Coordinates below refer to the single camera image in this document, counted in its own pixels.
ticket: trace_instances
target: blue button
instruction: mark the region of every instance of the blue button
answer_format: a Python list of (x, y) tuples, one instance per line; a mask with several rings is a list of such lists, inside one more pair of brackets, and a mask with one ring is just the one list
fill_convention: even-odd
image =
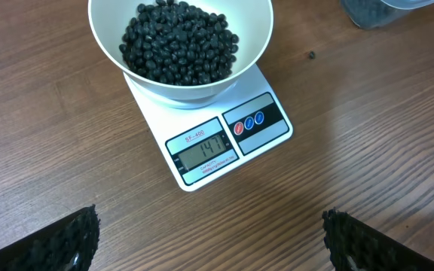
[(263, 122), (264, 122), (264, 113), (260, 111), (255, 113), (255, 124), (259, 125), (262, 124)]
[(254, 119), (252, 117), (246, 118), (246, 129), (252, 129), (254, 127)]

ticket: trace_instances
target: button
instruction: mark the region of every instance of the button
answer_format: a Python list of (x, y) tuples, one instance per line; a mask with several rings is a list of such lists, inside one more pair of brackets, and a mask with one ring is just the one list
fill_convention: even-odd
[(257, 112), (255, 113), (255, 124), (260, 125), (264, 122), (264, 113), (262, 112)]
[(240, 136), (242, 132), (244, 131), (244, 123), (241, 123), (240, 121), (235, 124), (234, 126), (234, 134), (236, 136)]
[(246, 118), (246, 129), (252, 129), (254, 127), (254, 119), (252, 117)]

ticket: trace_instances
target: wooden table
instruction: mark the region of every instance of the wooden table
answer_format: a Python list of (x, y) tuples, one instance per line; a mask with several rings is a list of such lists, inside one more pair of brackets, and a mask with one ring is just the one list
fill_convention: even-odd
[(0, 1), (0, 248), (95, 203), (92, 270), (331, 270), (336, 207), (434, 260), (434, 5), (369, 32), (338, 1), (274, 7), (258, 64), (295, 134), (186, 193), (87, 1)]

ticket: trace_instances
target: clear plastic container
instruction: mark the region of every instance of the clear plastic container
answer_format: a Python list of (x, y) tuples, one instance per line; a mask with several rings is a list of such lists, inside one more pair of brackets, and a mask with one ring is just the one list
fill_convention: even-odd
[(434, 0), (341, 0), (351, 20), (362, 29), (385, 26)]

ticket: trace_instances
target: white scale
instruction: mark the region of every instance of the white scale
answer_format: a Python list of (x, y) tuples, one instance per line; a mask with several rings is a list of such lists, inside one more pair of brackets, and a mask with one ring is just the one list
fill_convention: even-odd
[(242, 166), (293, 132), (257, 65), (242, 74), (234, 87), (193, 103), (163, 98), (126, 75), (125, 79), (185, 191), (195, 191)]

